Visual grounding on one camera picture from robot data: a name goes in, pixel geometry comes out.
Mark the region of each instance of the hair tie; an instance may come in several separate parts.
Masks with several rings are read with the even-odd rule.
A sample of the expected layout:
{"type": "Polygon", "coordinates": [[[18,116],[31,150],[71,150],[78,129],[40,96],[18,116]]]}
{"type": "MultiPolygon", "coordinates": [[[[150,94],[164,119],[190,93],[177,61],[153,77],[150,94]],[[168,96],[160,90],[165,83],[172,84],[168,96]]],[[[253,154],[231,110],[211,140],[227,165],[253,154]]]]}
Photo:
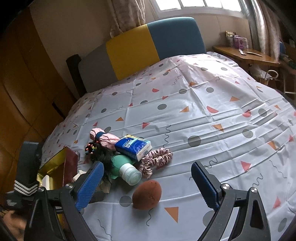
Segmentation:
{"type": "Polygon", "coordinates": [[[93,141],[98,141],[102,147],[108,148],[111,151],[116,151],[114,145],[119,141],[117,136],[110,133],[105,133],[100,128],[91,129],[89,136],[93,141]]]}
{"type": "Polygon", "coordinates": [[[149,178],[152,175],[151,167],[164,166],[172,159],[173,153],[169,149],[160,148],[158,150],[150,151],[145,157],[142,158],[139,171],[142,177],[149,178]]]}

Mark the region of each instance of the brown makeup sponge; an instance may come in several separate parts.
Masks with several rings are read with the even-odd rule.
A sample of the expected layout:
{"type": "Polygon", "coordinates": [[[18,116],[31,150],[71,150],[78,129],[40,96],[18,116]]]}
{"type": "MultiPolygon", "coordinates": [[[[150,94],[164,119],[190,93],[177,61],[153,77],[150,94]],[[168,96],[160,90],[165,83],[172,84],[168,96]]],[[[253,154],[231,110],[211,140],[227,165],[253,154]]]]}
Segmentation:
{"type": "Polygon", "coordinates": [[[161,186],[157,181],[143,182],[133,193],[133,207],[140,210],[154,208],[161,197],[161,186]]]}

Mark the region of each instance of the tissue pack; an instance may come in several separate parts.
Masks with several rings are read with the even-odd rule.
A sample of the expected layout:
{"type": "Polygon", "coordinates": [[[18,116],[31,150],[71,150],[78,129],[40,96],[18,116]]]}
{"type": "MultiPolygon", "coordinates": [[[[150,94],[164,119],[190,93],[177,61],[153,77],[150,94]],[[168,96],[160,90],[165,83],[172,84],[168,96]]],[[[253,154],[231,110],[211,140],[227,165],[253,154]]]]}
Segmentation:
{"type": "Polygon", "coordinates": [[[132,135],[125,135],[116,144],[115,149],[133,160],[140,161],[151,149],[151,142],[132,135]]]}

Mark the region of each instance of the hair accessory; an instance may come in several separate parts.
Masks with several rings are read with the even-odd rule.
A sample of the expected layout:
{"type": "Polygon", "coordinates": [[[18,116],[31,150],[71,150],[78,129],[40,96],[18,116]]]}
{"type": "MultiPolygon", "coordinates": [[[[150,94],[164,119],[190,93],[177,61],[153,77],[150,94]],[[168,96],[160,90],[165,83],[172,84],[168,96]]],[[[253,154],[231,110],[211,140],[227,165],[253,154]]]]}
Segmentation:
{"type": "Polygon", "coordinates": [[[100,143],[102,147],[108,148],[111,151],[116,151],[114,145],[119,141],[117,136],[110,133],[105,133],[100,128],[91,129],[89,136],[96,143],[100,143]]]}
{"type": "Polygon", "coordinates": [[[152,175],[151,167],[164,166],[172,159],[173,153],[169,149],[160,148],[158,150],[150,151],[142,160],[139,171],[142,173],[142,177],[149,178],[152,175]]]}

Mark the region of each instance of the gray dot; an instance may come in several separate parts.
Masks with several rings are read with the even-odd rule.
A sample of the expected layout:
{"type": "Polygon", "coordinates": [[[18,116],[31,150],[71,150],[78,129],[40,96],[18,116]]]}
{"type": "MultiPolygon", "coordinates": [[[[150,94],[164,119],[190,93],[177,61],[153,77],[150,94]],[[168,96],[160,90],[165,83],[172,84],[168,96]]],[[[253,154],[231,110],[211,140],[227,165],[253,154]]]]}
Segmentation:
{"type": "Polygon", "coordinates": [[[259,109],[258,110],[258,113],[259,113],[259,115],[261,115],[262,117],[266,117],[267,116],[267,112],[266,112],[266,110],[264,110],[264,109],[259,109]]]}
{"type": "Polygon", "coordinates": [[[214,216],[214,214],[215,214],[215,211],[213,211],[213,210],[208,211],[208,212],[203,216],[203,218],[202,218],[202,223],[203,223],[205,226],[207,226],[207,225],[210,223],[210,221],[211,221],[212,217],[214,216]]]}
{"type": "Polygon", "coordinates": [[[287,224],[287,218],[284,218],[280,223],[278,227],[278,232],[282,232],[287,224]]]}
{"type": "Polygon", "coordinates": [[[250,130],[248,129],[244,129],[242,131],[242,134],[244,135],[244,137],[246,138],[252,138],[253,137],[253,132],[251,132],[250,130]]]}
{"type": "Polygon", "coordinates": [[[185,94],[186,92],[187,92],[186,89],[180,89],[180,90],[179,90],[179,94],[185,94]]]}
{"type": "Polygon", "coordinates": [[[167,107],[166,104],[160,104],[159,106],[157,106],[157,108],[158,108],[159,110],[164,110],[166,107],[167,107]]]}
{"type": "Polygon", "coordinates": [[[104,130],[105,133],[108,133],[109,131],[111,131],[111,127],[110,126],[106,127],[105,130],[104,130]]]}
{"type": "Polygon", "coordinates": [[[214,92],[214,89],[212,87],[208,87],[208,88],[206,88],[206,91],[208,93],[213,93],[214,92]]]}
{"type": "Polygon", "coordinates": [[[129,196],[122,196],[119,200],[119,204],[123,207],[128,207],[129,205],[131,205],[132,200],[131,197],[129,196]]]}
{"type": "Polygon", "coordinates": [[[201,143],[201,139],[199,136],[191,136],[188,138],[188,144],[191,147],[199,146],[201,143]]]}

